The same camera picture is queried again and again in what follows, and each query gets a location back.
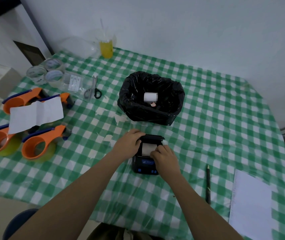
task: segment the black plastic bag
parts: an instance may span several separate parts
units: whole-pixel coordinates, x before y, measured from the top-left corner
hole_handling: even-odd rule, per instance
[[[157,92],[156,107],[144,102],[145,92]],[[180,82],[147,72],[134,72],[119,91],[118,106],[133,121],[171,125],[180,113],[185,91]]]

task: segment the black pen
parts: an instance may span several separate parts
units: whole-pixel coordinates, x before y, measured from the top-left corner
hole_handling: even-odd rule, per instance
[[[206,169],[206,202],[208,204],[211,203],[210,201],[210,169],[209,169],[209,165],[207,165],[207,169]]]

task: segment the black scissors handle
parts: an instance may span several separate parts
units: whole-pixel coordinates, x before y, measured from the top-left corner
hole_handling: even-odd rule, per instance
[[[101,98],[102,93],[101,93],[101,91],[100,91],[98,88],[95,88],[95,94],[94,94],[94,96],[95,96],[96,99],[100,99],[100,98]]]

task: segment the person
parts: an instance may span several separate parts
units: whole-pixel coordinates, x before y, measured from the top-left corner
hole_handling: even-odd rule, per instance
[[[137,129],[127,132],[109,153],[41,207],[10,240],[76,240],[110,178],[122,162],[137,153],[141,143],[139,138],[143,135],[145,133]],[[243,239],[188,184],[169,146],[158,146],[150,156],[177,198],[194,239]]]

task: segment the table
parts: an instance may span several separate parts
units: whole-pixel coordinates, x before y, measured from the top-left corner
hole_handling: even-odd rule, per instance
[[[59,144],[50,161],[28,162],[20,149],[0,157],[0,196],[42,206],[98,162],[122,134],[138,128],[165,137],[164,143],[179,158],[182,174],[203,198],[206,164],[211,166],[212,207],[225,220],[235,169],[269,184],[272,235],[285,239],[285,144],[269,107],[244,79],[118,48],[111,59],[80,61],[64,52],[53,57],[60,58],[69,71],[98,75],[103,97],[90,103],[76,100],[63,119],[72,135]],[[171,126],[131,121],[117,107],[124,79],[140,70],[183,85],[184,106]],[[34,87],[25,77],[13,93]],[[49,85],[42,87],[49,95],[60,93]],[[0,109],[0,125],[8,120]],[[104,140],[107,135],[111,142]],[[133,173],[131,160],[112,176],[90,218],[166,239],[192,239],[169,186],[159,176]]]

